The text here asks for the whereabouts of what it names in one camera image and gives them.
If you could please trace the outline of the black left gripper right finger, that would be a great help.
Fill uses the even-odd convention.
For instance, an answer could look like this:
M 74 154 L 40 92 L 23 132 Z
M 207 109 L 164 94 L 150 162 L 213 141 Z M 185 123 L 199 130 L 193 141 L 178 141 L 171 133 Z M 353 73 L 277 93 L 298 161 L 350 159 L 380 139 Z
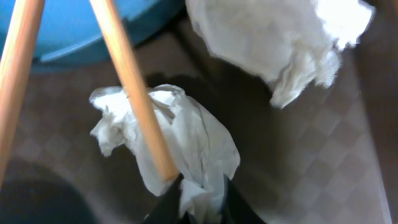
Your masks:
M 226 175 L 224 175 L 224 189 L 221 224 L 266 224 Z

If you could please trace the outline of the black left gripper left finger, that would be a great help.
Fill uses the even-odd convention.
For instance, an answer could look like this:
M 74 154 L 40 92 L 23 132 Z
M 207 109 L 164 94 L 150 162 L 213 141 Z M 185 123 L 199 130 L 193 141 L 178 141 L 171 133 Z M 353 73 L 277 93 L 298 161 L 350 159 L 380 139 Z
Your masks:
M 179 206 L 183 175 L 180 174 L 164 193 L 155 208 L 145 217 L 142 224 L 179 224 Z

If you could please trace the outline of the white tissue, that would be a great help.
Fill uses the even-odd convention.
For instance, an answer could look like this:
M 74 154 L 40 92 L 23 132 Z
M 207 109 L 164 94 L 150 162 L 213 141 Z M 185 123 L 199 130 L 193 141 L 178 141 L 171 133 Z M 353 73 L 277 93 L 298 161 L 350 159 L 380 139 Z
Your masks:
M 177 185 L 179 215 L 193 215 L 198 223 L 217 223 L 226 195 L 225 178 L 232 179 L 240 155 L 229 131 L 184 89 L 170 84 L 148 91 L 168 149 L 180 173 Z M 127 95 L 120 86 L 97 88 L 89 98 L 103 117 L 90 134 L 102 155 L 125 145 L 135 155 L 145 187 L 159 197 L 170 188 L 163 181 L 144 142 Z
M 341 53 L 354 47 L 375 7 L 361 0 L 186 0 L 211 56 L 273 85 L 283 108 L 308 84 L 332 86 Z

